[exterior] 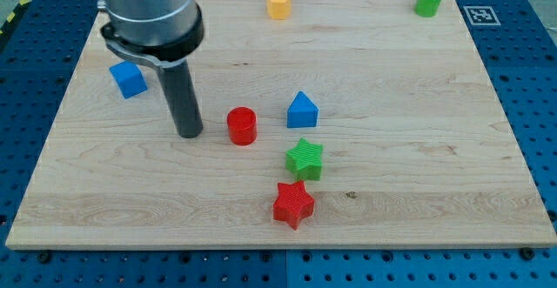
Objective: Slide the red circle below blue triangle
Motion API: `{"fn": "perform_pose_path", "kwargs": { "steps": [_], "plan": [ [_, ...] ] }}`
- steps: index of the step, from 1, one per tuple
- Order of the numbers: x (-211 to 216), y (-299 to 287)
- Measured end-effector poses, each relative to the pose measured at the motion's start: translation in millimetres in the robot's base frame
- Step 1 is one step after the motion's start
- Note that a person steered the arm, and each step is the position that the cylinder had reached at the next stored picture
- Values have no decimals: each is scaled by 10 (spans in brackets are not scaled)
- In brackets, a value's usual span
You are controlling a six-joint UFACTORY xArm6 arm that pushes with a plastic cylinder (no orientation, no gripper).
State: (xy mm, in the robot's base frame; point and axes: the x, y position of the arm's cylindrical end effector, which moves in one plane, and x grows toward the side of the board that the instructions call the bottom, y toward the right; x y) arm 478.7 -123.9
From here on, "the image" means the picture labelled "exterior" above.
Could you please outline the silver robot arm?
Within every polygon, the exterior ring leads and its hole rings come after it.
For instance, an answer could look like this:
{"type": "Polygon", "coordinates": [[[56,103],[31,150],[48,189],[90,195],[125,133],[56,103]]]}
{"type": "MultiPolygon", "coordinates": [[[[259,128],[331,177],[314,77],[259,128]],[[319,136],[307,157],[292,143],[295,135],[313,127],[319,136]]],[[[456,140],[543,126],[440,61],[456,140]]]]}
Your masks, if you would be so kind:
{"type": "Polygon", "coordinates": [[[110,19],[101,29],[107,43],[160,61],[186,57],[205,35],[196,0],[104,0],[104,11],[110,19]]]}

